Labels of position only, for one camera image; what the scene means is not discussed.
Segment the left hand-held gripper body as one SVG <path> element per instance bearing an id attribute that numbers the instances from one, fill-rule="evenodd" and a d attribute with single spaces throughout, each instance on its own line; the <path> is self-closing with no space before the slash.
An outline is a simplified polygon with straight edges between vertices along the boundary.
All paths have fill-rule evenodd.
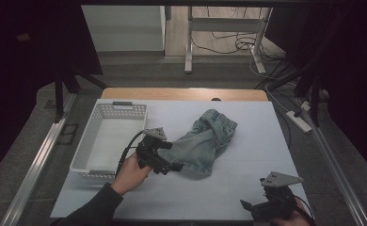
<path id="1" fill-rule="evenodd" d="M 136 147 L 138 165 L 141 168 L 149 166 L 156 174 L 164 174 L 168 161 L 158 154 L 159 142 L 167 141 L 163 128 L 145 129 L 143 134 L 145 136 Z"/>

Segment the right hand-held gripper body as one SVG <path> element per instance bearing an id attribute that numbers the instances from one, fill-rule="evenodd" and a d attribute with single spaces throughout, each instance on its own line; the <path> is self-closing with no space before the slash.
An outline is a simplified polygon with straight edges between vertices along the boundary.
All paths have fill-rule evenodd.
<path id="1" fill-rule="evenodd" d="M 300 177 L 271 171 L 261 179 L 261 186 L 266 202 L 251 205 L 249 211 L 254 220 L 271 220 L 273 218 L 288 218 L 296 207 L 295 196 L 290 185 L 300 184 Z"/>

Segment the light blue denim pants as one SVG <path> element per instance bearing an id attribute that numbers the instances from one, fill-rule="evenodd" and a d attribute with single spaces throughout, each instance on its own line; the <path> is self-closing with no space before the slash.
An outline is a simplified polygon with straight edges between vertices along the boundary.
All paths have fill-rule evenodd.
<path id="1" fill-rule="evenodd" d="M 181 163 L 183 169 L 210 175 L 213 164 L 228 148 L 236 131 L 237 122 L 215 109 L 205 111 L 172 147 L 160 149 L 159 155 L 168 162 Z"/>

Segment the white perforated plastic basket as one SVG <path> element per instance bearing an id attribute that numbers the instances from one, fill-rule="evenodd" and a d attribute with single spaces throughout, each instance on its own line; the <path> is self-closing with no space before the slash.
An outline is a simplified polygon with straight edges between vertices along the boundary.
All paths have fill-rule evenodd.
<path id="1" fill-rule="evenodd" d="M 146 105 L 98 99 L 70 171 L 87 180 L 112 180 L 124 149 L 145 128 L 146 119 Z"/>

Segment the person's right hand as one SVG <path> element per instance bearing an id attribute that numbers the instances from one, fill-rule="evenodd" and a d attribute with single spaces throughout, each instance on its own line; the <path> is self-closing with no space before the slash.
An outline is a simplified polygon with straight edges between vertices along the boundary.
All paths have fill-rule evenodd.
<path id="1" fill-rule="evenodd" d="M 303 215 L 305 211 L 304 205 L 299 198 L 296 198 L 296 205 L 300 209 L 300 212 L 295 210 L 288 219 L 273 218 L 270 220 L 275 226 L 311 226 L 310 221 Z"/>

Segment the person's left hand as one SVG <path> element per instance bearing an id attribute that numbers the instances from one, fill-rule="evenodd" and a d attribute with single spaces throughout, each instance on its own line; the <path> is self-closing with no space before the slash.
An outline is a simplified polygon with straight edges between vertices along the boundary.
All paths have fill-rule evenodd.
<path id="1" fill-rule="evenodd" d="M 135 153 L 127 157 L 111 187 L 121 196 L 140 186 L 148 177 L 152 168 L 138 165 L 138 157 Z"/>

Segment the white board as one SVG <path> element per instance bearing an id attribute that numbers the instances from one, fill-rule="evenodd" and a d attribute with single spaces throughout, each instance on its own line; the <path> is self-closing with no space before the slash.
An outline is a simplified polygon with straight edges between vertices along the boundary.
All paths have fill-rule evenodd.
<path id="1" fill-rule="evenodd" d="M 236 121 L 232 142 L 208 176 L 189 172 L 151 173 L 125 195 L 114 218 L 126 221 L 250 221 L 241 200 L 265 202 L 261 179 L 276 171 L 297 170 L 269 102 L 145 100 L 145 128 L 162 127 L 168 140 L 187 132 L 200 115 L 215 109 Z M 69 171 L 51 213 L 64 218 L 93 198 L 105 180 L 87 180 Z"/>

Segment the wooden table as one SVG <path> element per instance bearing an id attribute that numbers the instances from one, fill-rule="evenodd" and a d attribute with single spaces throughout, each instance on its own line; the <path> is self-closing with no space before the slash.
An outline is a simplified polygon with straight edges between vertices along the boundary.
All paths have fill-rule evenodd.
<path id="1" fill-rule="evenodd" d="M 198 88 L 107 88 L 102 99 L 169 100 L 169 101 L 260 101 L 267 95 L 258 89 L 198 89 Z"/>

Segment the white power strip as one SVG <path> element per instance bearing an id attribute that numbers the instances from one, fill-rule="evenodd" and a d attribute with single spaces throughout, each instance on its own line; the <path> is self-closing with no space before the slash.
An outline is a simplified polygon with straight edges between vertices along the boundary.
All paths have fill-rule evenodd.
<path id="1" fill-rule="evenodd" d="M 286 113 L 287 118 L 293 122 L 303 133 L 309 133 L 311 131 L 311 127 L 302 120 L 299 116 L 295 116 L 294 111 L 288 111 Z"/>

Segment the dark floor grate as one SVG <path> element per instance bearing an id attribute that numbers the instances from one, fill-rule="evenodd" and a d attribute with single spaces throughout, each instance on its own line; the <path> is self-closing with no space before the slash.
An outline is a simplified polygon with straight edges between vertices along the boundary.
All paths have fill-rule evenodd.
<path id="1" fill-rule="evenodd" d="M 66 124 L 58 137 L 57 145 L 72 145 L 78 129 L 77 123 Z"/>

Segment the black metal stand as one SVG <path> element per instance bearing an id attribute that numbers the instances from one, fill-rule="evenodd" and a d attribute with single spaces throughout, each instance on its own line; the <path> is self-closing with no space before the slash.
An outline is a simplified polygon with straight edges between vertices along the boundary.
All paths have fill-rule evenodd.
<path id="1" fill-rule="evenodd" d="M 309 97 L 311 121 L 315 126 L 320 126 L 318 120 L 319 104 L 321 100 L 320 76 L 312 63 L 307 63 L 300 68 L 296 68 L 292 63 L 282 60 L 270 73 L 259 73 L 259 76 L 261 76 L 263 80 L 256 85 L 256 89 L 262 89 L 267 92 L 295 82 L 295 88 L 293 90 L 295 97 Z"/>
<path id="2" fill-rule="evenodd" d="M 65 66 L 64 68 L 55 73 L 55 95 L 56 95 L 55 122 L 60 122 L 64 114 L 63 87 L 66 87 L 67 91 L 71 94 L 76 94 L 81 89 L 76 79 L 76 75 L 83 77 L 88 82 L 94 84 L 100 89 L 107 88 L 106 83 L 98 80 L 85 70 L 80 69 L 75 65 Z"/>

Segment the white cabinet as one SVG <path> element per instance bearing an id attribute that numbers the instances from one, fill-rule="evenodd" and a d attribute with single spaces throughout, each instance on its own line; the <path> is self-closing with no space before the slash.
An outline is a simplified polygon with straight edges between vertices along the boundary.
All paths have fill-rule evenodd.
<path id="1" fill-rule="evenodd" d="M 82 6 L 97 52 L 165 50 L 164 6 Z"/>

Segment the aluminium rail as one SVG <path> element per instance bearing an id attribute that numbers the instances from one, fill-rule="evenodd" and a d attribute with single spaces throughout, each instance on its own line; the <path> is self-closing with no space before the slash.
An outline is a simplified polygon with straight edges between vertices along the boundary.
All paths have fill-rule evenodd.
<path id="1" fill-rule="evenodd" d="M 344 197 L 344 201 L 358 226 L 367 226 L 367 213 L 361 203 L 356 190 L 348 181 L 342 167 L 340 166 L 333 150 L 328 144 L 322 130 L 311 118 L 311 112 L 303 110 L 302 116 L 312 129 L 312 134 L 316 140 L 319 150 L 324 157 L 327 167 L 332 174 L 334 181 Z"/>
<path id="2" fill-rule="evenodd" d="M 27 205 L 35 185 L 40 178 L 40 174 L 46 161 L 56 145 L 56 141 L 70 115 L 72 105 L 77 98 L 77 94 L 68 94 L 65 103 L 62 105 L 63 113 L 59 122 L 54 122 L 50 127 L 44 141 L 42 142 L 30 168 L 28 169 L 19 189 L 16 192 L 10 206 L 5 213 L 0 226 L 17 226 L 18 221 Z"/>

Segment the white metal desk frame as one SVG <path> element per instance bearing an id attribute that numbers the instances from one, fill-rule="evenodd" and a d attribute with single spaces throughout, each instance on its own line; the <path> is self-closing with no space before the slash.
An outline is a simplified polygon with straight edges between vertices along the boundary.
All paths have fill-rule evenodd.
<path id="1" fill-rule="evenodd" d="M 193 32 L 247 32 L 255 34 L 256 39 L 250 48 L 250 53 L 258 73 L 265 73 L 260 57 L 260 48 L 267 28 L 272 8 L 263 8 L 260 18 L 222 18 L 222 17 L 194 17 L 193 9 L 187 8 L 188 32 L 185 51 L 184 71 L 192 73 L 192 33 Z"/>

